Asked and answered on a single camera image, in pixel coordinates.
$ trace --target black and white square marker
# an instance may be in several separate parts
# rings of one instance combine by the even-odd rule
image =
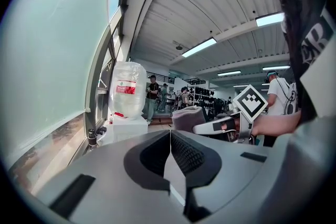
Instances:
[[[250,122],[254,121],[268,104],[252,85],[246,87],[233,100],[233,103],[245,114]]]

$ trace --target plastic wrap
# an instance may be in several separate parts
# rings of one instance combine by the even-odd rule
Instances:
[[[117,62],[112,76],[113,109],[137,118],[145,105],[146,70],[136,62]]]

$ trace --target railing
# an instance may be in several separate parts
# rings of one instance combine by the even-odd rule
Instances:
[[[205,84],[205,80],[195,78],[195,79],[185,79],[185,82],[188,82],[191,85],[200,85],[200,84]]]
[[[158,80],[158,81],[163,81],[163,82],[167,82],[167,83],[171,83],[171,84],[174,84],[174,82],[175,82],[174,78],[166,77],[164,75],[155,74],[155,73],[152,73],[152,72],[147,72],[147,77],[150,77],[151,75],[155,75],[156,80]]]

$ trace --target white t-shirt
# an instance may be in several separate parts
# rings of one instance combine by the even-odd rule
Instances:
[[[288,89],[288,84],[284,78],[273,79],[270,82],[267,94],[273,93],[277,96],[277,98],[274,105],[268,108],[268,115],[283,115],[285,113]]]

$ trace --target ceiling light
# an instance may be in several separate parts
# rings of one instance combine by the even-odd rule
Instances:
[[[280,66],[280,67],[263,67],[263,71],[266,70],[280,70],[280,69],[288,69],[290,66]]]
[[[228,76],[228,75],[234,75],[234,74],[240,74],[241,71],[232,71],[232,72],[226,72],[226,73],[220,73],[220,74],[217,74],[218,76]]]
[[[256,19],[257,26],[260,27],[260,26],[280,23],[283,21],[284,17],[285,17],[284,13],[276,13],[276,14],[267,15],[264,17],[259,17]]]
[[[217,41],[215,39],[213,39],[213,38],[208,39],[208,40],[204,41],[203,43],[197,45],[196,47],[190,49],[189,51],[183,53],[182,56],[183,57],[188,57],[188,56],[193,55],[193,54],[199,52],[200,50],[203,50],[203,49],[205,49],[205,48],[207,48],[207,47],[209,47],[213,44],[216,44],[216,43],[217,43]]]

